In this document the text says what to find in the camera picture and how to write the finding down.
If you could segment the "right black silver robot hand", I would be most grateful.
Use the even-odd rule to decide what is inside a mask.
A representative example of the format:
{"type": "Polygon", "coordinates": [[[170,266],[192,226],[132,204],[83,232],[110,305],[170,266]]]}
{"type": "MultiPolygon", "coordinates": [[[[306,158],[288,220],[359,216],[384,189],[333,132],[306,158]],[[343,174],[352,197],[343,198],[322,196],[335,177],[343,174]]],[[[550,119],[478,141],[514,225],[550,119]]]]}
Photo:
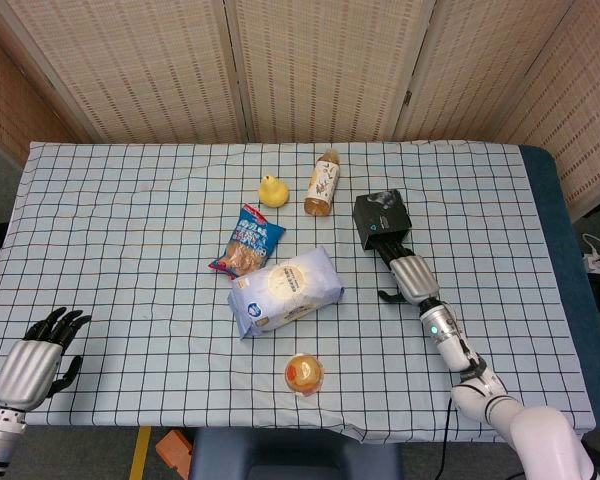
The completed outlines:
{"type": "Polygon", "coordinates": [[[398,292],[390,295],[384,290],[378,296],[388,303],[420,305],[433,302],[439,294],[439,284],[427,262],[396,240],[375,239],[370,241],[384,263],[395,277],[398,292]]]}

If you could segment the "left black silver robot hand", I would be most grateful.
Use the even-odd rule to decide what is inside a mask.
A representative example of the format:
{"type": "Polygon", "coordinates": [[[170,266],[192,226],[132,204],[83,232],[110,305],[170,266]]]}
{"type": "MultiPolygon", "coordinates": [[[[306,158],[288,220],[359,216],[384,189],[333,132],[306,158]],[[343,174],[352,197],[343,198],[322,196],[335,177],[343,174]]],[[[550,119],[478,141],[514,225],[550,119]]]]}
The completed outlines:
{"type": "Polygon", "coordinates": [[[0,408],[29,412],[68,388],[83,364],[73,357],[63,376],[61,360],[82,326],[91,321],[81,310],[60,307],[37,321],[12,347],[0,373],[0,408]]]}

